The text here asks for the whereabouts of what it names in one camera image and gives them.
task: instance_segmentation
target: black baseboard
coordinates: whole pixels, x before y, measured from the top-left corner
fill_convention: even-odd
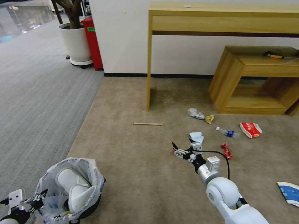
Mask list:
[[[104,73],[105,77],[147,77],[146,73]],[[212,79],[213,75],[180,75],[180,74],[151,74],[153,78],[201,78]],[[241,79],[262,79],[267,77],[247,77],[243,76]]]

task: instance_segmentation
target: wooden stick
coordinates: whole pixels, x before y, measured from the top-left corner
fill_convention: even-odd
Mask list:
[[[62,18],[61,18],[61,15],[60,15],[60,12],[58,10],[58,7],[56,5],[56,1],[55,0],[51,0],[52,1],[52,4],[53,4],[53,8],[55,10],[55,13],[57,15],[57,19],[59,21],[59,24],[63,24],[63,21],[62,21]]]
[[[134,122],[133,124],[137,124],[137,125],[158,125],[158,126],[162,126],[163,123],[138,123],[138,122]]]

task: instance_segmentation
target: white wall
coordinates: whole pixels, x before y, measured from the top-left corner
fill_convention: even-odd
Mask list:
[[[147,73],[148,8],[151,0],[90,0],[107,73]],[[206,2],[297,3],[298,0],[214,0]],[[225,45],[299,48],[296,38],[153,36],[152,73],[214,74]]]

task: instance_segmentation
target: wooden shelf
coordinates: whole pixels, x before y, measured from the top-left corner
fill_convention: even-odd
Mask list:
[[[292,47],[225,47],[209,87],[219,113],[282,115],[299,99],[299,60],[262,56],[268,50],[299,59]],[[263,85],[246,85],[242,76],[268,78]]]
[[[259,85],[237,85],[223,113],[234,114],[283,114],[287,107]]]

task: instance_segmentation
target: red trash can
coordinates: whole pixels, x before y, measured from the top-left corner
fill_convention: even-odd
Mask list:
[[[94,70],[96,71],[102,70],[103,63],[102,63],[99,45],[97,43],[97,35],[93,25],[93,17],[89,16],[86,19],[82,20],[81,22],[84,25],[91,58],[93,60]]]

